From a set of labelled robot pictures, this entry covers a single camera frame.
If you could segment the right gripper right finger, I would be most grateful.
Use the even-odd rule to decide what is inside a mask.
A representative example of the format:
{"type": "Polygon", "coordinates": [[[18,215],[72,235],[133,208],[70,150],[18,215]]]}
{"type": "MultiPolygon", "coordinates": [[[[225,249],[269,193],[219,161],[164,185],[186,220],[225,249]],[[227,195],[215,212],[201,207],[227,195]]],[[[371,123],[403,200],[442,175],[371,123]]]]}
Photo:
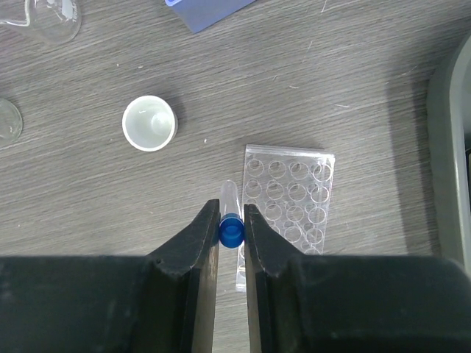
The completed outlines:
{"type": "Polygon", "coordinates": [[[247,311],[251,352],[315,352],[297,283],[303,253],[276,233],[253,204],[244,207],[247,311]]]}

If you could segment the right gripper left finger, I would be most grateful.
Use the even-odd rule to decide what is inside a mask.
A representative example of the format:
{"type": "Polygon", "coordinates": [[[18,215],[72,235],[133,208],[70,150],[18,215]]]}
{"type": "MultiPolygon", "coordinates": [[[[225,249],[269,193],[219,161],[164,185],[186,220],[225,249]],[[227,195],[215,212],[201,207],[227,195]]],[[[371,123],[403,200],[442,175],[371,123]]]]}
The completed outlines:
{"type": "Polygon", "coordinates": [[[211,352],[219,260],[219,201],[147,257],[140,352],[211,352]]]}

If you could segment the blue-capped test tube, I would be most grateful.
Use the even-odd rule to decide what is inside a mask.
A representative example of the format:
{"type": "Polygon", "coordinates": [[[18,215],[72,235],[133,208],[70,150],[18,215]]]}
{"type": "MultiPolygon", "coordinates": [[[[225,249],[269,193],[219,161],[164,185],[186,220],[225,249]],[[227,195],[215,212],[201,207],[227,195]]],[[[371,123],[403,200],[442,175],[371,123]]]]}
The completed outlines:
{"type": "Polygon", "coordinates": [[[222,184],[220,194],[219,240],[229,249],[238,248],[244,242],[244,222],[238,188],[232,180],[222,184]]]}

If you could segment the clear plastic tube rack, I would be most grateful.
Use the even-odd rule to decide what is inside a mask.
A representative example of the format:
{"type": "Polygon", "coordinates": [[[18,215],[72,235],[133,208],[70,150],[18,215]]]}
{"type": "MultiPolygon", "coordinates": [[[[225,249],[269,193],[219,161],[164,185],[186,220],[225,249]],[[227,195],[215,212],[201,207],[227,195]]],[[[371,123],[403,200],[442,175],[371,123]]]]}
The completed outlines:
{"type": "Polygon", "coordinates": [[[301,252],[322,254],[335,161],[326,151],[248,145],[241,205],[255,205],[301,252]]]}

